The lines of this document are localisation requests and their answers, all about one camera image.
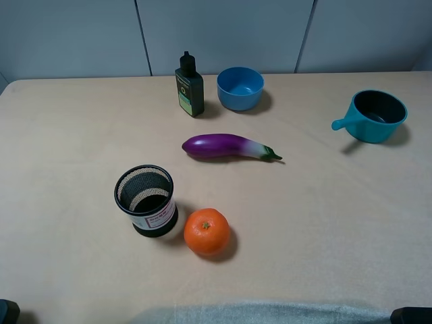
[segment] gray cloth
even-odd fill
[[[369,308],[249,302],[153,308],[130,324],[390,324],[390,314]]]

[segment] bottle cap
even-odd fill
[[[188,51],[180,58],[180,69],[185,76],[194,76],[196,73],[195,57],[189,55]]]

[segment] blue bowl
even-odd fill
[[[230,67],[217,76],[217,96],[231,110],[252,109],[259,102],[263,88],[264,78],[248,67]]]

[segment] label on cup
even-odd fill
[[[132,223],[142,230],[152,231],[163,227],[166,223],[173,218],[176,211],[176,202],[173,198],[163,207],[160,211],[147,216],[133,216],[128,215]]]

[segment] orange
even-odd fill
[[[230,226],[216,209],[201,209],[189,216],[184,226],[184,240],[196,254],[214,255],[228,245]]]

